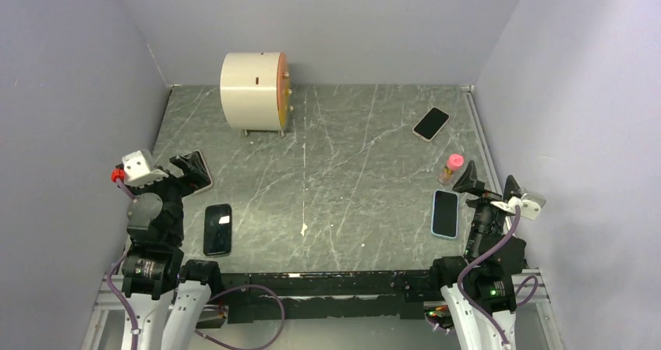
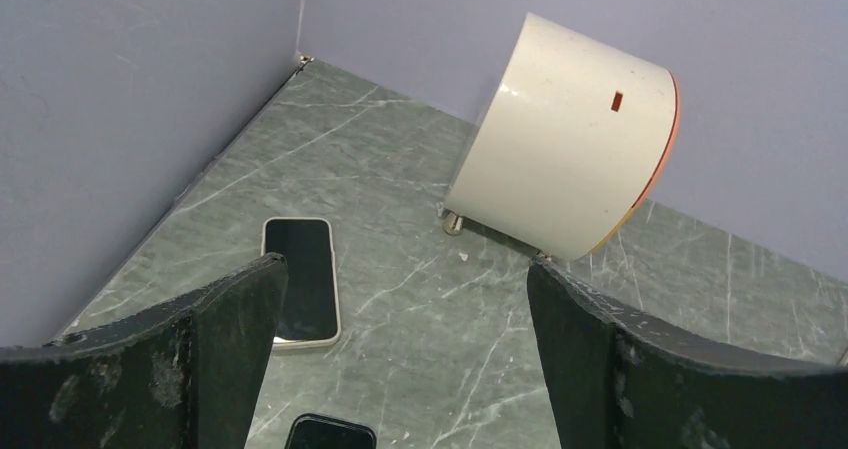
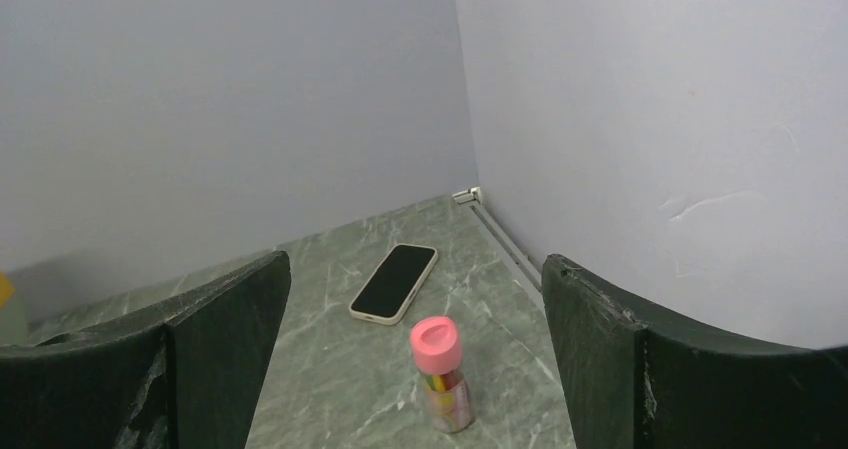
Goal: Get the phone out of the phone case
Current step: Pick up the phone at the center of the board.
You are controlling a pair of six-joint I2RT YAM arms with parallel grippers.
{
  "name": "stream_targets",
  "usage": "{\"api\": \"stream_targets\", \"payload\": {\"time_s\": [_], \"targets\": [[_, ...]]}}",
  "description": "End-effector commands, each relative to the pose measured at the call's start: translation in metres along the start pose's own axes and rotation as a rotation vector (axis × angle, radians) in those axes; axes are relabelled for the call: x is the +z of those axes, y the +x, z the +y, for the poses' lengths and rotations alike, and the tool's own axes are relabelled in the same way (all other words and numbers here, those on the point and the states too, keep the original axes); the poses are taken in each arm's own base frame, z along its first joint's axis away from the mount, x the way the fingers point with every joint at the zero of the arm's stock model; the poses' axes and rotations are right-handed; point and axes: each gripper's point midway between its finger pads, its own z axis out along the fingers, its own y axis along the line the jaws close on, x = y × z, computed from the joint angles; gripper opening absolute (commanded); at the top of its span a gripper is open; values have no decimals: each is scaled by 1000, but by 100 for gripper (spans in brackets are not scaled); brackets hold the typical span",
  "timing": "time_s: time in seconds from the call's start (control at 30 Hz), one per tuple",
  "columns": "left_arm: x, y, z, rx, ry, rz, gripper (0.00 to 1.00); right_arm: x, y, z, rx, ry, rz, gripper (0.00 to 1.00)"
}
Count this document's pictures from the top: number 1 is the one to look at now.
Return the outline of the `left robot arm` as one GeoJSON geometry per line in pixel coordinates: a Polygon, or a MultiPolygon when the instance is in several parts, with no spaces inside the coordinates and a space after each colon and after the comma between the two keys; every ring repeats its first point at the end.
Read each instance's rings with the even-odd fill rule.
{"type": "Polygon", "coordinates": [[[180,175],[156,165],[147,150],[122,158],[111,180],[130,198],[126,230],[130,245],[117,263],[122,287],[115,291],[125,309],[124,349],[184,349],[207,303],[222,295],[215,262],[185,262],[185,197],[213,185],[198,150],[169,160],[180,175]]]}

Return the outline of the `beige phone case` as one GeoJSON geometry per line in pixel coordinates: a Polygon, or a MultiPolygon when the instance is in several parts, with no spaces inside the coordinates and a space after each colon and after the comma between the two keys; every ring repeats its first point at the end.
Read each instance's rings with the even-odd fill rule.
{"type": "Polygon", "coordinates": [[[193,167],[191,184],[194,185],[195,192],[210,189],[214,184],[213,177],[200,150],[194,150],[191,153],[190,164],[193,167]]]}

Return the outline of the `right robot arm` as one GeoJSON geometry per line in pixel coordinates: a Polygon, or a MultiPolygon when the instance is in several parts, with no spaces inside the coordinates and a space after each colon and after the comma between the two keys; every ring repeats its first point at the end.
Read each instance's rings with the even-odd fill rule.
{"type": "Polygon", "coordinates": [[[465,250],[434,260],[430,268],[429,291],[445,301],[463,349],[515,347],[513,276],[523,270],[526,243],[514,234],[522,206],[508,203],[519,187],[513,178],[508,182],[511,192],[497,194],[478,179],[475,163],[467,164],[453,187],[473,196],[466,202],[475,212],[465,250]]]}

